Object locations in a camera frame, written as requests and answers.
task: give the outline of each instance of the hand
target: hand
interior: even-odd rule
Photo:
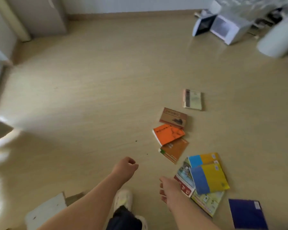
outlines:
[[[125,157],[113,167],[111,174],[115,175],[120,180],[121,185],[123,185],[132,178],[138,167],[139,165],[135,163],[134,159]]]
[[[161,194],[161,200],[167,204],[171,211],[173,200],[175,200],[177,196],[182,195],[180,184],[174,178],[161,177],[160,181],[160,187],[162,188],[159,192]]]

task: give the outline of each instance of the black pants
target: black pants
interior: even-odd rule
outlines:
[[[120,206],[109,220],[106,230],[142,230],[142,222],[125,206]]]

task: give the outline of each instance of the brown book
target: brown book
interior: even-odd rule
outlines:
[[[176,164],[188,144],[188,141],[183,138],[179,138],[162,146],[159,149],[159,152],[162,153],[171,162]]]
[[[164,108],[159,121],[173,127],[184,129],[187,123],[187,115],[169,108]]]

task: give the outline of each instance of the forearm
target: forearm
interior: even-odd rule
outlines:
[[[179,230],[219,230],[183,193],[172,198],[171,211]]]
[[[38,230],[101,230],[114,196],[122,185],[114,174],[108,175],[87,195],[52,217]]]

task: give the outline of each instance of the book cover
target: book cover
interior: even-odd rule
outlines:
[[[259,201],[243,199],[229,199],[228,201],[236,229],[268,229]]]
[[[159,152],[162,153],[171,162],[176,164],[188,144],[188,141],[183,138],[179,138],[162,146],[159,149]]]
[[[187,115],[169,108],[164,108],[159,122],[184,129],[187,123]]]
[[[179,182],[180,188],[188,197],[191,197],[193,191],[195,190],[195,184],[190,172],[190,162],[186,158],[183,162],[183,165],[177,171],[177,174],[174,178]]]
[[[161,146],[185,135],[182,129],[164,124],[153,129],[153,134]]]
[[[216,152],[208,153],[208,154],[202,154],[202,155],[196,155],[196,156],[190,156],[188,158],[189,158],[190,165],[192,168],[200,166],[200,165],[212,164],[212,163],[215,163],[215,161],[220,162],[219,154]]]
[[[220,201],[224,195],[225,191],[218,191],[214,193],[199,195],[195,191],[193,192],[191,199],[199,205],[208,215],[214,216],[216,209],[219,206]]]
[[[185,89],[183,92],[183,107],[193,110],[202,110],[201,93]]]
[[[200,165],[190,169],[199,195],[229,189],[229,184],[219,163]]]

